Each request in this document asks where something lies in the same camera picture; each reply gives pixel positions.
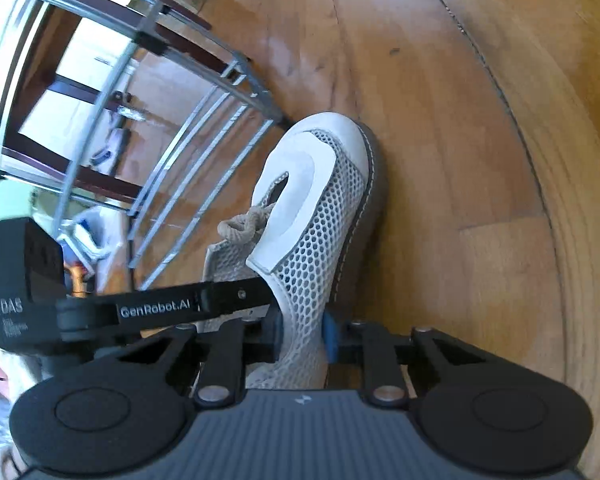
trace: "white shoe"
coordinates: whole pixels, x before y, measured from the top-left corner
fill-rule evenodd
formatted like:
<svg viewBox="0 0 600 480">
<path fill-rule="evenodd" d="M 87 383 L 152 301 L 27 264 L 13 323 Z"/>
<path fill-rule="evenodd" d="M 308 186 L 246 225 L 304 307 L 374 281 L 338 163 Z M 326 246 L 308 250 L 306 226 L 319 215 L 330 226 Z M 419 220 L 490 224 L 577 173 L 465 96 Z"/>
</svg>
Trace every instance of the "white shoe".
<svg viewBox="0 0 600 480">
<path fill-rule="evenodd" d="M 332 112 L 295 124 L 269 154 L 246 215 L 222 222 L 209 246 L 204 281 L 261 276 L 283 316 L 280 358 L 248 371 L 248 388 L 322 388 L 328 304 L 350 316 L 366 242 L 383 208 L 384 165 L 370 130 Z M 239 313 L 209 320 L 208 332 Z"/>
</svg>

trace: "metal shoe rack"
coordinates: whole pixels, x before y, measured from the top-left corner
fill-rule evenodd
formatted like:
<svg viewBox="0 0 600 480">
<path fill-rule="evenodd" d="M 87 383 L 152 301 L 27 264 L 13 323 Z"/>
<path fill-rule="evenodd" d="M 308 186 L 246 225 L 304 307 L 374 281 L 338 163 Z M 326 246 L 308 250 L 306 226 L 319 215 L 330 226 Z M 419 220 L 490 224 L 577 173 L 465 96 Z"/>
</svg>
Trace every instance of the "metal shoe rack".
<svg viewBox="0 0 600 480">
<path fill-rule="evenodd" d="M 163 272 L 167 265 L 177 256 L 187 239 L 191 236 L 193 231 L 195 231 L 202 216 L 208 211 L 224 185 L 231 179 L 236 169 L 250 154 L 259 140 L 274 124 L 281 125 L 282 127 L 288 126 L 288 119 L 282 113 L 280 108 L 276 106 L 270 92 L 264 88 L 258 77 L 253 73 L 248 59 L 242 53 L 232 49 L 224 41 L 216 38 L 206 27 L 192 19 L 186 12 L 183 12 L 182 8 L 178 8 L 178 6 L 175 5 L 172 6 L 173 2 L 171 0 L 167 0 L 166 2 L 164 0 L 142 0 L 148 4 L 148 11 L 142 14 L 142 18 L 135 26 L 130 25 L 128 22 L 120 20 L 113 15 L 107 14 L 106 12 L 102 12 L 101 9 L 91 6 L 84 1 L 41 1 L 47 5 L 56 6 L 72 12 L 82 18 L 93 20 L 94 22 L 123 34 L 130 38 L 131 41 L 117 63 L 110 70 L 104 87 L 94 102 L 93 108 L 91 109 L 87 121 L 84 123 L 84 127 L 77 139 L 75 150 L 61 186 L 54 188 L 50 186 L 39 186 L 34 182 L 29 182 L 29 184 L 43 187 L 44 189 L 51 190 L 59 195 L 58 206 L 54 213 L 53 221 L 53 230 L 57 236 L 61 235 L 62 222 L 70 200 L 97 203 L 105 207 L 111 207 L 125 212 L 128 217 L 127 257 L 130 284 L 134 289 L 146 290 L 156 280 L 160 273 Z M 223 52 L 223 56 L 221 57 L 229 59 L 225 69 L 221 72 L 211 69 L 207 64 L 183 53 L 167 39 L 162 37 L 156 32 L 156 22 L 161 16 L 171 16 L 172 18 L 175 18 L 178 22 L 190 27 L 192 30 L 200 33 L 206 40 L 215 44 L 218 49 L 214 49 L 214 51 Z M 5 35 L 3 40 L 6 41 L 7 39 L 8 34 Z M 184 124 L 180 127 L 176 136 L 173 137 L 173 140 L 161 155 L 158 163 L 151 171 L 149 178 L 144 183 L 144 186 L 142 186 L 141 191 L 136 196 L 131 206 L 121 208 L 120 206 L 104 201 L 85 199 L 84 197 L 73 193 L 73 190 L 75 188 L 78 170 L 80 170 L 80 162 L 84 160 L 90 142 L 94 137 L 98 121 L 106 109 L 107 101 L 114 92 L 125 68 L 139 49 L 146 49 L 155 55 L 173 61 L 177 65 L 206 80 L 208 83 L 211 83 L 211 87 L 202 99 L 195 104 L 193 110 Z M 17 74 L 10 73 L 8 75 L 8 80 L 1 82 L 0 91 L 3 95 L 6 96 L 10 93 L 9 88 L 16 83 L 16 79 Z M 4 105 L 4 102 L 2 103 L 3 107 L 0 119 L 0 158 L 2 156 L 4 130 L 9 113 L 8 99 L 3 99 L 3 101 L 7 102 L 7 106 Z M 231 106 L 235 108 L 234 113 L 226 122 L 222 123 L 219 118 L 224 118 L 225 115 L 223 114 L 225 114 L 228 109 L 233 109 L 229 108 Z M 152 240 L 154 240 L 155 235 L 160 230 L 161 226 L 164 225 L 168 214 L 173 210 L 174 206 L 186 191 L 187 186 L 193 181 L 202 165 L 209 159 L 213 150 L 216 149 L 221 141 L 227 136 L 227 133 L 234 128 L 240 117 L 247 114 L 249 110 L 256 110 L 262 115 L 261 125 L 257 128 L 251 139 L 248 140 L 233 163 L 226 169 L 224 174 L 222 174 L 219 181 L 203 200 L 192 218 L 190 218 L 188 225 L 186 225 L 183 232 L 177 238 L 173 247 L 165 254 L 158 265 L 146 274 L 142 283 L 136 285 L 134 283 L 134 269 L 138 266 L 140 259 L 146 253 L 146 250 L 152 243 Z M 176 191 L 170 196 L 166 205 L 157 214 L 155 221 L 136 248 L 135 240 L 139 236 L 140 225 L 144 219 L 147 219 L 150 206 L 155 202 L 160 185 L 165 180 L 166 175 L 178 158 L 185 152 L 186 148 L 192 143 L 196 134 L 203 128 L 209 128 L 210 124 L 216 124 L 216 122 L 222 125 L 216 132 L 211 134 L 212 140 L 202 151 L 202 154 L 196 160 L 192 160 L 189 163 L 184 177 L 177 183 Z M 13 180 L 24 180 L 24 182 L 26 182 L 25 179 L 8 175 L 1 171 L 0 174 L 2 178 L 7 177 L 12 178 Z"/>
</svg>

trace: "screw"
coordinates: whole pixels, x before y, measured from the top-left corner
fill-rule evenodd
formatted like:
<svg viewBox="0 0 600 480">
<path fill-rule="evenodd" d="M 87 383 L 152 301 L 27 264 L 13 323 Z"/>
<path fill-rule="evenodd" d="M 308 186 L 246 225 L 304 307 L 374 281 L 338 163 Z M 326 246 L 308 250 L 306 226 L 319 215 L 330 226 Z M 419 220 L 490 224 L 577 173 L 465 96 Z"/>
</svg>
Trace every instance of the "screw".
<svg viewBox="0 0 600 480">
<path fill-rule="evenodd" d="M 398 386 L 380 386 L 374 390 L 374 397 L 382 402 L 395 402 L 404 397 L 404 390 Z"/>
<path fill-rule="evenodd" d="M 220 402 L 229 396 L 229 390 L 224 386 L 213 384 L 198 390 L 198 397 L 205 402 Z"/>
</svg>

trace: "shoelace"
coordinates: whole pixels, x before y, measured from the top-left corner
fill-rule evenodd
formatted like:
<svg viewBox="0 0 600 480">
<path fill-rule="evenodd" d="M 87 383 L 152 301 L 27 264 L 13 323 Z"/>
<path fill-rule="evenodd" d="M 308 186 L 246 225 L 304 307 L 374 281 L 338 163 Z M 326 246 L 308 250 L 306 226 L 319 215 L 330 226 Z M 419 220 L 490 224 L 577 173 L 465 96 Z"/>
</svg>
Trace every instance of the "shoelace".
<svg viewBox="0 0 600 480">
<path fill-rule="evenodd" d="M 218 234 L 234 245 L 251 242 L 257 231 L 264 229 L 275 204 L 261 207 L 252 206 L 246 213 L 239 214 L 218 224 Z"/>
</svg>

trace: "gray ribbed panel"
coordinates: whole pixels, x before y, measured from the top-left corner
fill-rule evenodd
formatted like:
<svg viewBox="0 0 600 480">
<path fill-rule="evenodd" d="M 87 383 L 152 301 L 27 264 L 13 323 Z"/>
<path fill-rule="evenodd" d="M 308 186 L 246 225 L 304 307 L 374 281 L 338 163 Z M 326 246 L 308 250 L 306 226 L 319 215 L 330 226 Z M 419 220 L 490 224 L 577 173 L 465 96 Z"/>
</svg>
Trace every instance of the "gray ribbed panel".
<svg viewBox="0 0 600 480">
<path fill-rule="evenodd" d="M 311 400 L 298 402 L 303 396 Z M 50 480 L 33 472 L 32 480 Z M 441 458 L 400 412 L 356 392 L 250 390 L 234 408 L 198 416 L 183 441 L 116 480 L 484 480 Z M 545 477 L 579 480 L 571 471 Z"/>
</svg>

